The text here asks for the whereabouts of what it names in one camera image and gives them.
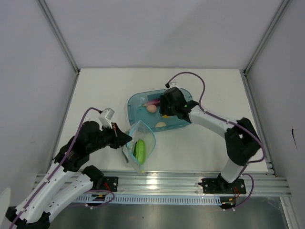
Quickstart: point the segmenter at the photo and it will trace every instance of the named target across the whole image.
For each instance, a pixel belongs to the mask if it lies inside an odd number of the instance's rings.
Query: white table surface
[[[247,117],[254,124],[239,70],[82,69],[57,152],[75,135],[79,121],[88,107],[100,110],[112,108],[115,111],[112,122],[116,122],[125,131],[130,127],[128,99],[136,93],[165,88],[165,83],[182,71],[191,71],[203,77],[206,91],[202,104],[205,108],[232,119]],[[174,82],[188,90],[193,99],[198,101],[203,88],[198,78],[184,74],[178,76]],[[97,112],[90,111],[85,120],[100,123],[98,115]],[[221,171],[228,160],[224,139],[202,126],[191,124],[180,129],[157,132],[155,135],[157,145],[146,164],[149,171]],[[259,159],[261,156],[260,150],[252,159]],[[121,150],[109,147],[91,154],[90,161],[83,168],[88,165],[101,170],[133,170],[125,162]],[[246,171],[265,173],[268,169],[263,161],[251,164]]]

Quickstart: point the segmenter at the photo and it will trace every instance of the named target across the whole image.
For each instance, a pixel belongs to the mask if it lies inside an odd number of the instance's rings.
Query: metal frame
[[[253,53],[249,63],[246,66],[246,69],[244,70],[245,76],[248,75],[251,67],[253,66],[254,62],[258,58],[259,54],[262,52],[264,47],[266,46],[267,42],[269,41],[270,37],[272,36],[273,32],[275,31],[276,26],[278,25],[280,19],[284,15],[284,12],[289,6],[289,3],[291,0],[282,0],[280,6],[277,8],[277,11],[275,15],[273,16],[266,32],[264,33],[262,39],[260,40],[255,52]]]
[[[75,71],[75,73],[79,73],[79,68],[77,67],[77,64],[67,46],[67,43],[65,41],[65,39],[63,38],[61,31],[59,30],[58,25],[56,24],[56,21],[47,5],[47,3],[45,2],[45,0],[36,0],[36,2],[38,3],[45,19],[47,20],[54,36],[56,37],[63,53],[65,54],[65,56],[67,57],[68,61],[70,62],[71,67],[73,68],[73,70]]]
[[[291,197],[288,182],[286,178],[276,177],[270,161],[267,161],[268,174],[252,174],[254,177],[254,191],[253,197]],[[119,195],[136,195],[143,197],[143,195],[155,195],[160,198],[166,196],[199,196],[199,197],[225,197],[232,196],[228,194],[204,194],[199,182],[202,178],[215,178],[219,172],[146,172],[144,175],[139,175],[136,172],[119,172],[106,171],[104,175],[107,177],[118,177]],[[34,188],[43,179],[45,174],[38,174]],[[80,173],[76,173],[73,177],[68,179],[63,188],[66,188],[72,183]],[[247,190],[251,189],[252,181],[249,177],[243,177]]]
[[[63,129],[63,125],[66,120],[66,116],[70,107],[71,99],[75,90],[75,86],[78,79],[78,74],[80,69],[78,68],[66,41],[59,30],[59,27],[47,6],[45,0],[36,0],[38,3],[43,15],[45,16],[51,30],[53,31],[54,36],[59,42],[60,47],[62,48],[65,56],[67,57],[70,65],[72,66],[73,70],[76,73],[76,79],[74,82],[73,89],[71,91],[71,95],[69,98],[69,102],[66,107],[64,118],[61,122],[61,127],[58,132],[58,136],[56,138],[56,142],[52,147],[52,155],[56,150],[59,138],[61,136],[61,132]],[[253,174],[255,187],[253,196],[257,197],[280,197],[281,202],[284,208],[285,216],[289,228],[299,228],[299,224],[297,222],[297,218],[293,209],[292,200],[291,200],[291,192],[288,186],[288,182],[285,178],[277,177],[274,167],[271,162],[271,155],[270,149],[268,147],[268,143],[266,137],[264,135],[263,127],[261,125],[261,121],[257,112],[257,108],[254,102],[254,98],[252,95],[252,91],[247,79],[247,75],[259,57],[260,53],[264,49],[265,45],[269,41],[270,37],[272,36],[273,32],[277,24],[279,23],[280,19],[282,18],[285,10],[289,6],[291,0],[283,0],[280,6],[277,9],[271,23],[269,24],[267,30],[265,31],[259,45],[257,46],[255,52],[253,53],[247,67],[244,71],[241,71],[242,80],[244,83],[245,91],[248,97],[248,101],[250,104],[250,108],[254,117],[255,125],[257,127],[257,132],[260,136],[261,141],[264,145],[264,150],[266,152],[266,156],[268,161],[268,173],[264,174]],[[118,188],[118,197],[115,199],[115,203],[144,203],[150,204],[153,203],[155,200],[154,198],[158,199],[157,203],[160,204],[173,204],[173,202],[179,202],[196,205],[196,204],[209,204],[209,199],[216,199],[220,196],[225,195],[204,195],[202,192],[202,188],[198,185],[198,182],[201,181],[204,177],[216,177],[218,173],[210,172],[210,173],[167,173],[167,172],[147,172],[144,176],[140,176],[135,172],[106,172],[106,176],[117,176],[119,177],[119,188]],[[37,175],[35,186],[41,181],[43,178],[43,174]],[[247,189],[252,185],[252,182],[249,178],[244,177],[245,185]],[[79,197],[77,202],[83,202],[86,200],[86,197]]]
[[[45,169],[45,171],[48,171],[48,169],[50,168],[51,166],[51,162],[52,162],[52,159],[56,153],[56,149],[58,147],[58,144],[59,144],[59,139],[61,137],[61,133],[62,133],[62,130],[63,130],[63,126],[66,122],[66,118],[67,118],[67,115],[68,115],[68,111],[69,111],[69,108],[70,108],[70,104],[71,104],[71,101],[72,101],[72,98],[73,98],[73,94],[74,94],[74,91],[75,91],[75,88],[76,88],[76,84],[77,84],[77,81],[78,81],[78,77],[79,77],[79,73],[76,74],[76,77],[75,77],[75,80],[74,80],[74,83],[73,83],[73,87],[72,87],[72,90],[71,90],[71,93],[69,95],[69,100],[68,100],[68,104],[66,106],[66,110],[65,110],[65,113],[63,115],[63,118],[62,118],[62,121],[61,121],[61,125],[60,125],[60,128],[57,132],[57,135],[56,135],[56,140],[55,142],[53,143],[53,146],[51,148],[51,151],[50,151],[50,156],[47,160],[48,162],[48,167]]]

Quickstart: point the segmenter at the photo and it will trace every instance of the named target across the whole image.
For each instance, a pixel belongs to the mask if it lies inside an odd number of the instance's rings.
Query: transparent plastic bag
[[[123,147],[123,155],[127,163],[130,163],[138,173],[143,174],[145,172],[145,165],[148,157],[156,145],[154,133],[144,122],[140,120],[133,124],[126,134],[132,137],[132,141]],[[136,143],[139,141],[139,139],[143,140],[145,143],[145,160],[143,164],[141,164],[133,155]]]

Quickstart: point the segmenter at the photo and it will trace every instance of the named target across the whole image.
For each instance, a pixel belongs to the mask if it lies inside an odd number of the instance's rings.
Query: black mounting bracket
[[[234,188],[237,188],[240,194],[246,194],[246,187],[243,179],[237,179],[226,190],[222,190],[218,184],[217,178],[203,178],[201,183],[203,193],[206,194],[234,194]]]

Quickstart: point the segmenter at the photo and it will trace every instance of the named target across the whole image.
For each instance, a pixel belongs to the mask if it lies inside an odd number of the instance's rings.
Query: gray floor
[[[214,206],[110,204],[68,207],[50,229],[287,229],[279,198],[251,198],[236,212]]]

